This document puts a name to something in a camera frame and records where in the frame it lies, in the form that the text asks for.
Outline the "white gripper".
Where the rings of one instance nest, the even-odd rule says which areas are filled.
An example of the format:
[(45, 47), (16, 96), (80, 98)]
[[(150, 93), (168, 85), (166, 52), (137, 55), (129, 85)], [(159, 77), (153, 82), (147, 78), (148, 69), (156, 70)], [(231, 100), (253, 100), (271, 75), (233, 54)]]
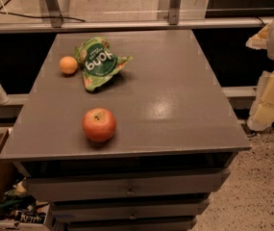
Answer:
[[(251, 49), (266, 49), (269, 59), (274, 61), (274, 18), (255, 35), (250, 37), (245, 45)], [(250, 109), (247, 125), (251, 130), (263, 131), (274, 122), (274, 71), (264, 71), (256, 89), (256, 100)]]

